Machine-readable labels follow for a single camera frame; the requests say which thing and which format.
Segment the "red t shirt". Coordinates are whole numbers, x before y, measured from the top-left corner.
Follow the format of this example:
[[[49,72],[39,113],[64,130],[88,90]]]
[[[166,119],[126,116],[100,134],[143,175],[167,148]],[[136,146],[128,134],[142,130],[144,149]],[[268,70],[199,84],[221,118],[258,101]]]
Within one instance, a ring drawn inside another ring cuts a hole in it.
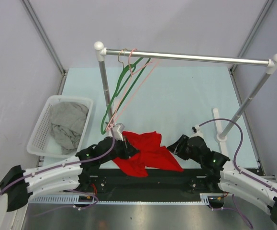
[[[124,131],[122,134],[132,146],[139,150],[127,160],[121,158],[113,160],[127,176],[147,177],[147,167],[176,172],[184,171],[166,146],[161,145],[161,134],[155,131],[143,134]]]

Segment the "pink wire hanger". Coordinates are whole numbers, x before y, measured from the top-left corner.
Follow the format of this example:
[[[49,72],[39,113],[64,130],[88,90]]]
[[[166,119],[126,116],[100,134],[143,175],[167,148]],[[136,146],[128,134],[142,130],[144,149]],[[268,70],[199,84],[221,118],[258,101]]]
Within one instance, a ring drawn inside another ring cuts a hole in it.
[[[150,76],[150,74],[153,72],[153,70],[158,66],[158,64],[160,63],[160,61],[157,61],[155,63],[155,65],[152,67],[152,69],[150,70],[150,72],[146,75],[146,77],[144,78],[144,80],[141,82],[141,84],[138,86],[138,88],[136,89],[136,91],[133,93],[133,95],[131,96],[131,98],[128,100],[127,104],[123,107],[122,111],[118,113],[118,111],[120,110],[120,107],[122,106],[122,104],[124,103],[124,101],[126,100],[127,96],[130,94],[132,88],[134,87],[134,85],[137,83],[137,81],[139,80],[140,76],[142,75],[142,73],[144,72],[145,68],[148,67],[150,64],[153,64],[153,61],[151,60],[151,58],[149,58],[146,63],[136,71],[136,66],[137,64],[143,60],[143,58],[139,58],[136,62],[134,63],[130,63],[130,59],[131,59],[131,55],[132,53],[136,51],[136,49],[133,49],[130,52],[130,55],[128,57],[128,65],[126,67],[123,67],[122,72],[118,78],[117,81],[117,85],[116,85],[116,89],[115,92],[113,94],[112,97],[112,102],[109,103],[109,105],[107,105],[107,110],[106,113],[102,119],[101,122],[101,126],[100,126],[100,130],[102,134],[105,134],[106,132],[109,131],[110,128],[113,128],[113,125],[115,124],[115,122],[119,119],[120,115],[124,112],[124,110],[126,109],[126,107],[128,106],[128,104],[130,103],[130,101],[133,99],[133,97],[135,96],[135,94],[138,92],[138,90],[140,89],[140,87],[143,85],[143,83],[147,80],[147,78]],[[114,102],[114,100],[116,99],[116,97],[121,93],[122,89],[126,87],[126,89],[123,92],[123,95],[121,97],[121,99],[119,100],[118,104],[116,105],[116,108],[114,110],[114,112],[112,113],[111,118],[109,119],[108,123],[106,124],[106,127],[104,128],[104,122],[106,117],[108,116],[108,112],[109,109],[112,109],[112,103]]]

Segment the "green velvet hanger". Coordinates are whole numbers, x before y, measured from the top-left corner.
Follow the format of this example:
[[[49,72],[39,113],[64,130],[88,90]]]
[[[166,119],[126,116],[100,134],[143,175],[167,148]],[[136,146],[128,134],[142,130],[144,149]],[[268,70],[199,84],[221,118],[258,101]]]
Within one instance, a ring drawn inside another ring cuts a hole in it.
[[[143,57],[138,58],[134,63],[131,63],[131,56],[128,58],[128,64],[125,65],[122,62],[122,71],[118,77],[117,84],[114,90],[114,93],[112,95],[111,100],[106,105],[106,110],[103,115],[103,118],[101,120],[100,124],[100,133],[104,135],[110,127],[112,127],[112,124],[115,120],[115,116],[117,115],[117,112],[119,111],[120,107],[122,106],[124,100],[127,98],[131,90],[133,89],[134,85],[139,80],[140,76],[146,69],[148,65],[151,64],[151,58],[148,58],[147,61],[142,65],[141,68],[136,70],[137,65],[143,60]],[[113,110],[113,103],[115,99],[120,95],[120,93],[123,91],[122,98],[120,102],[117,104],[115,110]]]

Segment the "grey t shirt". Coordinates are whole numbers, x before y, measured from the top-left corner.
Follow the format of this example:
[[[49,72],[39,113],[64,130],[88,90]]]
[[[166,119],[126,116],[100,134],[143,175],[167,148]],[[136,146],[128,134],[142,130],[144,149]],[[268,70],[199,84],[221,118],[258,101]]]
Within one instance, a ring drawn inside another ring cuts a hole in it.
[[[51,135],[67,155],[78,149],[89,109],[76,102],[60,102],[49,109]]]

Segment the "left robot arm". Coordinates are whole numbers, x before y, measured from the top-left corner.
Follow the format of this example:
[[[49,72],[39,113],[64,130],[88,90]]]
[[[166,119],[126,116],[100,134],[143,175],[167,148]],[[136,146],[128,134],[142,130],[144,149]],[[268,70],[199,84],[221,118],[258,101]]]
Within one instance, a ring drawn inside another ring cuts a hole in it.
[[[128,160],[140,151],[128,140],[106,137],[57,163],[23,169],[13,166],[0,181],[0,197],[7,194],[7,212],[18,210],[30,200],[53,192],[84,192],[91,186],[89,171],[116,158]]]

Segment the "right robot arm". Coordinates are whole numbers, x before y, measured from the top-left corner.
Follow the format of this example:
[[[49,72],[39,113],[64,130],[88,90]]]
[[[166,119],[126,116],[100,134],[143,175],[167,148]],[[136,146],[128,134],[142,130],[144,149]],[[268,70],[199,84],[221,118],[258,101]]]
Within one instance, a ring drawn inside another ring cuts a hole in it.
[[[236,195],[268,214],[277,225],[277,183],[237,166],[229,157],[210,150],[203,138],[182,135],[167,148],[183,160],[193,160],[206,171],[206,187]]]

